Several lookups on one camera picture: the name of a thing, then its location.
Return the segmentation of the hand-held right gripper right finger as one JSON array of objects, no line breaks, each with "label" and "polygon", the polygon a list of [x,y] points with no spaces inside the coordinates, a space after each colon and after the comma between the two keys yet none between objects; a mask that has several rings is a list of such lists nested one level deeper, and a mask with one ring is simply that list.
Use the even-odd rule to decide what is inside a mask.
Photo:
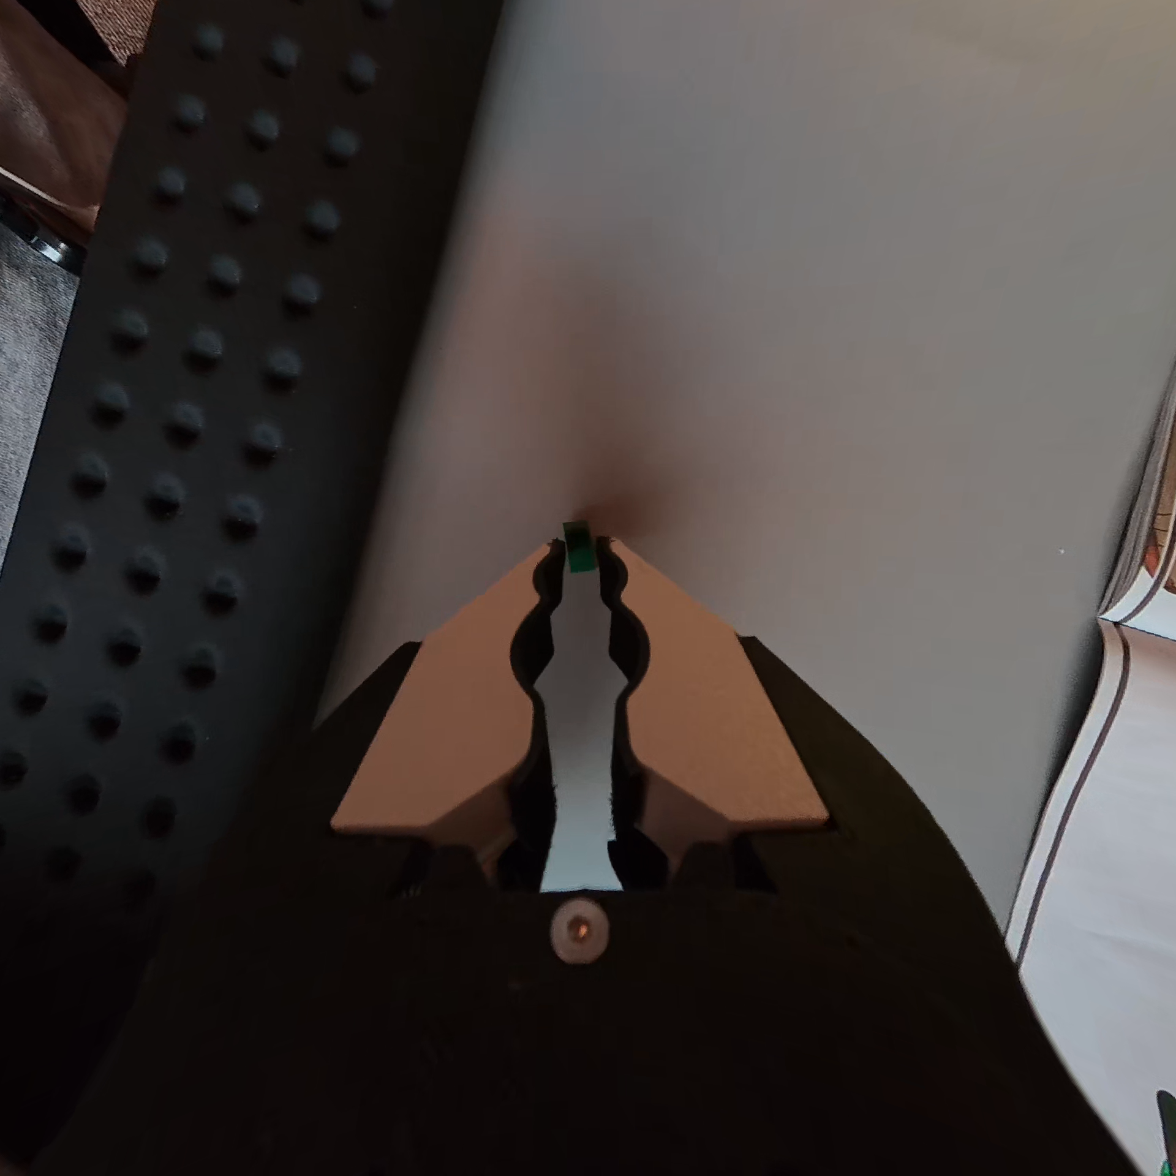
[{"label": "hand-held right gripper right finger", "polygon": [[598,539],[618,878],[671,878],[696,845],[825,829],[831,812],[734,626],[618,539]]}]

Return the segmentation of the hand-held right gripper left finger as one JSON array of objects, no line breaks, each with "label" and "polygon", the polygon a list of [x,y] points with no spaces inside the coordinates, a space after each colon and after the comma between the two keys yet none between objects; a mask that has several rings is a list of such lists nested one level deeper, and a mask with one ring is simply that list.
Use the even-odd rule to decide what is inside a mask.
[{"label": "hand-held right gripper left finger", "polygon": [[418,647],[342,801],[338,834],[470,848],[492,878],[542,878],[556,796],[547,707],[565,544],[530,554]]}]

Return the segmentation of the lego instruction booklet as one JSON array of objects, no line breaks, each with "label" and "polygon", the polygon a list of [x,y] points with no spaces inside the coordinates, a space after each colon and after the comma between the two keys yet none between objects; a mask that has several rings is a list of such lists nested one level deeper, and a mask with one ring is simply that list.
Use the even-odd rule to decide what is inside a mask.
[{"label": "lego instruction booklet", "polygon": [[1098,613],[1091,707],[1006,942],[1056,1051],[1143,1173],[1174,1173],[1175,386]]}]

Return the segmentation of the black studded panel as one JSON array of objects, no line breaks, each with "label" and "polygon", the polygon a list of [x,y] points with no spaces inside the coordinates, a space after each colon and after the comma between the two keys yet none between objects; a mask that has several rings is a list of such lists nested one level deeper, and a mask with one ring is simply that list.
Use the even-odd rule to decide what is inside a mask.
[{"label": "black studded panel", "polygon": [[505,7],[157,4],[3,567],[5,1156],[314,712]]}]

